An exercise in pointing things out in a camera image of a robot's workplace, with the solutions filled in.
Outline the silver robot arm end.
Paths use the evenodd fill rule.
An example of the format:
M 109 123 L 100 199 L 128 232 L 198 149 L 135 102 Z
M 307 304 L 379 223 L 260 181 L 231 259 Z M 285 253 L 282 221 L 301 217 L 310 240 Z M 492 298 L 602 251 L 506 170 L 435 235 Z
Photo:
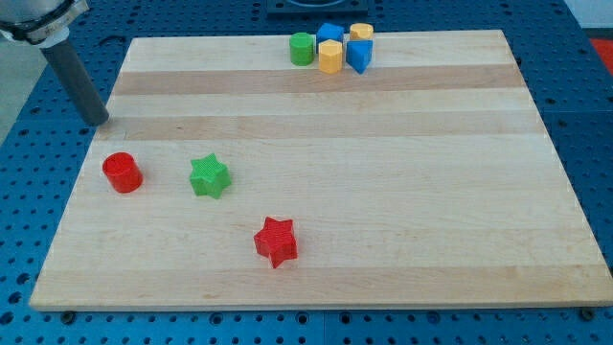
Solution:
M 89 10 L 86 0 L 1 0 L 1 35 L 50 48 L 66 40 L 69 25 Z

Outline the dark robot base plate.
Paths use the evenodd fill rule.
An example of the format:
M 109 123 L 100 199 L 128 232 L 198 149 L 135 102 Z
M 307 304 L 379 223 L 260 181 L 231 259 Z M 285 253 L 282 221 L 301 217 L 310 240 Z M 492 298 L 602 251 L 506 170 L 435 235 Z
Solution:
M 367 14 L 368 0 L 265 0 L 267 18 L 290 15 Z

